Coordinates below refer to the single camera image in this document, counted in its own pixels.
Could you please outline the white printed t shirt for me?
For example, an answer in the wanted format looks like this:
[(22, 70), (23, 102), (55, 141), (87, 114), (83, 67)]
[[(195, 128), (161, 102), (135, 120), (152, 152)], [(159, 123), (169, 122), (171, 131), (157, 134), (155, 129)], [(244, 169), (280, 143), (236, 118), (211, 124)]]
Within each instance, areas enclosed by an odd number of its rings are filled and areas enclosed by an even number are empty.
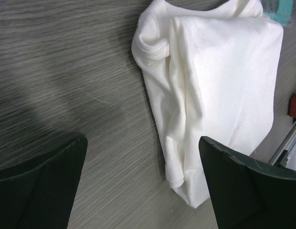
[(132, 54), (143, 73), (169, 186), (191, 207), (210, 196), (198, 143), (250, 155), (272, 128), (283, 27), (258, 0), (209, 11), (153, 1)]

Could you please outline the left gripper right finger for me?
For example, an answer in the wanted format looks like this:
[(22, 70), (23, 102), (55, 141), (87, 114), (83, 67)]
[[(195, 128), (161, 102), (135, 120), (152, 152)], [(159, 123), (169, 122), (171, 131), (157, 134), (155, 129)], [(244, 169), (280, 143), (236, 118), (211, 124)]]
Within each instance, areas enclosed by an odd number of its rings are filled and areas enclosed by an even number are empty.
[(296, 171), (203, 136), (199, 151), (220, 229), (296, 229)]

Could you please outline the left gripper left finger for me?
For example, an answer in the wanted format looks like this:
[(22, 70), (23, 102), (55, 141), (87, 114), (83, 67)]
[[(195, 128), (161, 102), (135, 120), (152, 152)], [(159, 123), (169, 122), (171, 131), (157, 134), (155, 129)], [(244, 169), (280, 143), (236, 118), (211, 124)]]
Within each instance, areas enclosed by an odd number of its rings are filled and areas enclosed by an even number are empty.
[(78, 189), (88, 140), (0, 170), (0, 229), (65, 229)]

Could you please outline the teal folding board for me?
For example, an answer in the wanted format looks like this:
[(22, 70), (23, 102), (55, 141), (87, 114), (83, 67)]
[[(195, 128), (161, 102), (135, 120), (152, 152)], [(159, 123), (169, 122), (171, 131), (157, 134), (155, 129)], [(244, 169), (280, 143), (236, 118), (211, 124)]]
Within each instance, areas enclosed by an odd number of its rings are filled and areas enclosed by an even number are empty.
[(293, 0), (260, 0), (264, 15), (271, 20), (287, 26), (291, 23), (291, 14), (293, 10)]

